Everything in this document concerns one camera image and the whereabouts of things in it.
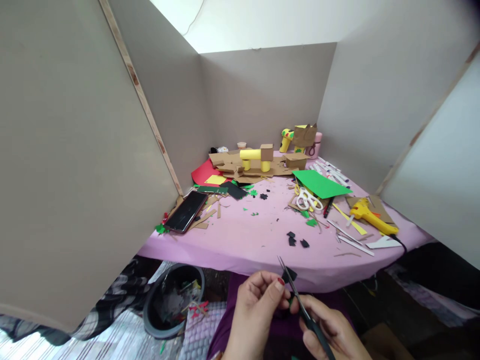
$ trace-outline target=green paper scrap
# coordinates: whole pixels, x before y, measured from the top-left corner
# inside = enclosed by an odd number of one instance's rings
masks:
[[[317,222],[315,221],[315,219],[310,219],[306,222],[306,224],[308,226],[311,226],[311,227],[316,227],[317,226]]]
[[[163,344],[161,345],[160,355],[162,355],[162,353],[164,352],[164,350],[165,350],[165,344],[166,344],[166,343],[167,343],[167,340],[165,340],[165,341],[163,342]]]
[[[155,226],[155,230],[159,234],[168,233],[169,231],[164,227],[163,224]]]
[[[352,190],[327,179],[315,170],[292,171],[293,175],[301,181],[303,186],[309,188],[320,199],[328,199],[338,195],[353,193]]]
[[[200,193],[226,194],[228,190],[226,187],[199,186],[197,191]]]

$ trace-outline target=black paper piece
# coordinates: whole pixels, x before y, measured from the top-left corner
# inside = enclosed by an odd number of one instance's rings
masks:
[[[304,248],[309,248],[309,247],[310,247],[310,244],[309,244],[305,239],[300,240],[300,244],[301,244]]]
[[[289,268],[288,266],[285,266],[285,267],[288,270],[288,273],[290,274],[291,280],[295,281],[295,279],[297,278],[297,273],[293,271],[291,268]],[[287,272],[285,270],[283,271],[283,275],[281,276],[281,278],[285,282],[285,284],[289,283],[289,276],[287,275]]]
[[[245,190],[239,188],[234,183],[227,181],[220,185],[221,188],[227,188],[228,193],[235,199],[239,200],[248,194]]]

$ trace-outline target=white scissors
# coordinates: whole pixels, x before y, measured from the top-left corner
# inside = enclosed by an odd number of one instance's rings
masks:
[[[314,198],[306,188],[301,187],[300,188],[300,194],[298,194],[296,198],[296,205],[301,209],[301,210],[308,210],[308,208],[312,208],[313,212],[316,214],[319,214],[322,212],[324,209],[323,204],[320,202],[320,200]]]

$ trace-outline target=yellow glue gun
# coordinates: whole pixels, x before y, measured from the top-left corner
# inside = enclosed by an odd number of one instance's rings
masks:
[[[397,234],[399,232],[398,227],[388,225],[386,222],[376,217],[369,209],[369,201],[366,197],[361,198],[355,203],[350,210],[350,215],[353,215],[355,219],[364,219],[385,235]]]

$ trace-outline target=pink tablecloth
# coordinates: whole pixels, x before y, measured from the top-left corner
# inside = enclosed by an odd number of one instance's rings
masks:
[[[254,189],[258,192],[255,198],[250,195],[241,200],[235,200],[231,196],[222,198],[221,204],[228,207],[222,206],[221,218],[217,218],[215,214],[208,220],[206,230],[194,228],[184,235],[174,234],[178,241],[169,234],[158,236],[154,231],[138,254],[216,270],[229,270],[243,275],[251,275],[262,269],[281,274],[277,260],[279,255],[288,267],[298,273],[295,281],[298,290],[317,293],[331,292],[367,279],[403,254],[402,247],[393,247],[372,250],[375,255],[370,256],[347,243],[338,243],[332,226],[323,228],[320,234],[318,227],[308,226],[307,219],[287,207],[294,194],[294,190],[288,189],[292,179],[273,177],[272,180],[274,182],[264,180],[255,184]],[[368,195],[351,180],[350,184],[354,191],[350,195]],[[267,194],[268,198],[263,200],[260,194]],[[348,213],[349,206],[343,196],[335,198],[335,203]],[[399,227],[397,236],[408,250],[432,240],[430,235],[394,209],[387,205],[385,208]],[[217,209],[217,204],[214,204],[212,209]],[[333,207],[328,219],[337,221],[340,227],[354,238],[362,237],[353,226],[346,229],[347,220]],[[361,226],[369,234],[374,234],[364,243],[380,239],[381,236],[374,227],[363,224]],[[289,246],[288,232],[296,235],[295,247]],[[310,244],[309,248],[301,246],[302,239]],[[343,253],[355,253],[360,257],[335,257]]]

